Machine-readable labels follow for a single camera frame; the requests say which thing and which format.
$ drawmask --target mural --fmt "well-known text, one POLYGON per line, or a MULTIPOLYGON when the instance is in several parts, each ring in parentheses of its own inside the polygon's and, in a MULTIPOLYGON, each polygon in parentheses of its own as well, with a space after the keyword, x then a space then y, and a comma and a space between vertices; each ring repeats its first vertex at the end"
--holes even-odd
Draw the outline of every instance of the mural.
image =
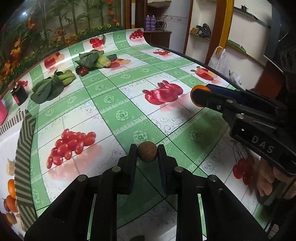
POLYGON ((121 19, 120 0, 26 0, 0 31, 0 94, 45 58, 54 68, 65 47, 121 30, 121 19))

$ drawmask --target human hand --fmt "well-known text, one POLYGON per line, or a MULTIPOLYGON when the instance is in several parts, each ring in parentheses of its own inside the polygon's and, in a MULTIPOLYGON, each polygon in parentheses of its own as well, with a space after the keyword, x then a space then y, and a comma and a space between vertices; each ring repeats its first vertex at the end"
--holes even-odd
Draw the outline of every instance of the human hand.
MULTIPOLYGON (((261 196, 269 196, 272 193, 272 183, 275 179, 287 183, 285 189, 281 192, 284 193, 288 185, 293 181, 293 177, 287 177, 277 168, 271 167, 266 160, 261 158, 259 163, 257 188, 261 196)), ((288 192, 285 194, 284 199, 291 199, 296 195, 296 182, 291 186, 288 192)))

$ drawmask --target floral mural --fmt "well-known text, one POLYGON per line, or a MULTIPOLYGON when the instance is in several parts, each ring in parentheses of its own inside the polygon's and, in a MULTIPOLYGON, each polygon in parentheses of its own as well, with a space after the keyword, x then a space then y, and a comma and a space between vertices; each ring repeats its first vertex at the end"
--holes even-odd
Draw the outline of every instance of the floral mural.
POLYGON ((50 69, 65 47, 121 30, 121 18, 119 0, 25 0, 0 31, 0 95, 38 62, 50 69))

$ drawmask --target pink object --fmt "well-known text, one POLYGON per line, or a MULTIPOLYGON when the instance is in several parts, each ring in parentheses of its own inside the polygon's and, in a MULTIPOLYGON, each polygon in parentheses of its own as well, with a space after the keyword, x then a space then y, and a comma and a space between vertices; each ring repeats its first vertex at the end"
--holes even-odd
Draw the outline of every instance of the pink object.
POLYGON ((8 111, 7 111, 6 107, 4 106, 4 104, 2 103, 2 101, 0 100, 0 125, 3 124, 7 115, 8 115, 8 111))

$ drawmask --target table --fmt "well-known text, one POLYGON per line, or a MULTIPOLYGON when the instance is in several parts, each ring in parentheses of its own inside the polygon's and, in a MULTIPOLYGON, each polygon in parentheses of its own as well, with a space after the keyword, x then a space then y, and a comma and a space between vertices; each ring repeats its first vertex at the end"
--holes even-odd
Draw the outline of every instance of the table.
MULTIPOLYGON (((239 158, 253 155, 257 163, 260 157, 244 150, 229 136, 228 125, 220 113, 197 107, 190 99, 190 91, 197 84, 213 83, 234 88, 212 72, 209 72, 212 80, 201 78, 192 70, 202 66, 152 47, 144 38, 129 39, 133 31, 105 34, 106 43, 101 47, 108 55, 117 54, 118 59, 130 61, 116 68, 90 71, 83 77, 76 75, 74 82, 52 101, 37 105, 28 98, 21 106, 36 121, 30 161, 20 166, 19 177, 15 176, 21 180, 17 186, 17 200, 24 206, 20 212, 25 229, 78 175, 102 174, 126 155, 131 143, 139 145, 143 141, 164 144, 167 154, 195 175, 217 175, 264 226, 266 217, 254 192, 232 174, 232 167, 239 158), (178 91, 182 90, 173 101, 170 99, 173 94, 167 91, 170 84, 178 85, 178 91), (151 97, 155 91, 162 92, 162 99, 151 97), (73 153, 72 158, 64 159, 60 166, 53 164, 48 169, 46 160, 66 128, 74 132, 95 132, 95 144, 84 147, 80 155, 73 153)), ((56 69, 70 69, 75 73, 77 64, 74 60, 79 53, 92 49, 89 40, 85 40, 61 50, 59 53, 64 59, 54 68, 48 70, 44 62, 32 68, 22 77, 29 81, 26 87, 29 95, 37 82, 51 76, 56 69)), ((9 119, 17 109, 9 96, 4 99, 11 108, 9 119)), ((7 181, 13 178, 6 174, 7 159, 15 157, 20 129, 25 122, 26 117, 0 136, 0 149, 5 149, 0 156, 2 198, 8 195, 7 181)), ((138 159, 133 193, 118 196, 118 240, 129 241, 138 235, 144 235, 145 240, 175 240, 176 202, 176 196, 164 195, 157 161, 148 164, 138 159)), ((3 204, 0 204, 0 211, 5 212, 3 204)), ((13 229, 24 234, 17 224, 13 229)), ((206 237, 204 221, 203 234, 206 237)))

